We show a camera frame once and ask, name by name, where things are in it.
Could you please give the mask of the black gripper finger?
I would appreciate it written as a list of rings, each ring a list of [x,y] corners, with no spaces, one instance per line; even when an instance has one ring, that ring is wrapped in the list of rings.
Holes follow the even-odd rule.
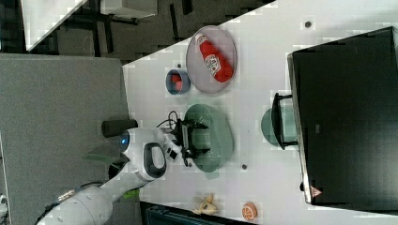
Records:
[[[183,121],[182,125],[187,129],[208,129],[208,126],[195,121]]]
[[[188,149],[185,151],[185,157],[186,158],[199,158],[203,154],[207,153],[209,151],[208,149]]]

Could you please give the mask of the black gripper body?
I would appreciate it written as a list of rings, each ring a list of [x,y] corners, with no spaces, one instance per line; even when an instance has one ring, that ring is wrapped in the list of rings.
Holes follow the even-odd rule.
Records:
[[[178,120],[176,123],[175,136],[182,147],[182,155],[186,157],[189,154],[189,132],[188,126],[182,120]]]

